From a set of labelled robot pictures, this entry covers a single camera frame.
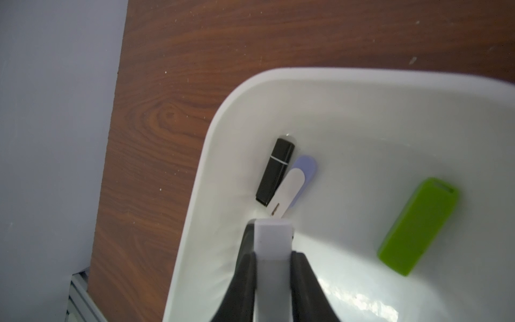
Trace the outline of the white storage box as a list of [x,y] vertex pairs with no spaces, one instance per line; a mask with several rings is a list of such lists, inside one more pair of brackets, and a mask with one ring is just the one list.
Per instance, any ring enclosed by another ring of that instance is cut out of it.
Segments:
[[[514,320],[514,86],[478,76],[281,68],[253,76],[209,127],[165,321],[209,321],[236,265],[276,139],[318,164],[286,216],[342,321]],[[376,255],[417,186],[459,202],[407,277]]]

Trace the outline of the black usb flash drive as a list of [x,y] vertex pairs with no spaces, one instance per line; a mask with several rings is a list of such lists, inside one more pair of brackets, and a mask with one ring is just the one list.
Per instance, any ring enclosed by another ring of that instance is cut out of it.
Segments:
[[278,138],[268,159],[264,174],[256,191],[256,201],[264,206],[271,202],[276,190],[282,182],[295,145],[284,139]]

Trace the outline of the white capped usb flash drive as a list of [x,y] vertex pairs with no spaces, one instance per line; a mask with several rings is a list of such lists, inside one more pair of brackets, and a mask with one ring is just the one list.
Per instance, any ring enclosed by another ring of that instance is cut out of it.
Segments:
[[271,217],[284,217],[312,181],[317,169],[317,161],[312,156],[302,155],[295,160],[266,208]]

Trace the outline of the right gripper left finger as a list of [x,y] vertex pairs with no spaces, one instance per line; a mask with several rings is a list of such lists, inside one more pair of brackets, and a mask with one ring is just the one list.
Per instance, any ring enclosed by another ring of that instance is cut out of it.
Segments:
[[212,322],[253,322],[256,283],[257,261],[252,252],[241,258]]

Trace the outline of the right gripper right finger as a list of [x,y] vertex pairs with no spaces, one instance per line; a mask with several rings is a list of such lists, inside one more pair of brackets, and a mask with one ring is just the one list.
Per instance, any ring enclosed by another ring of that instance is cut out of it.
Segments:
[[293,321],[340,322],[301,252],[292,252],[290,257],[290,288]]

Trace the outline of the green usb flash drive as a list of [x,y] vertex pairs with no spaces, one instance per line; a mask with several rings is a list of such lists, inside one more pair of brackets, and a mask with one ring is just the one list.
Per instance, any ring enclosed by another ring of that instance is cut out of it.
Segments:
[[380,244],[378,259],[408,276],[455,211],[460,194],[456,186],[439,178],[423,180]]

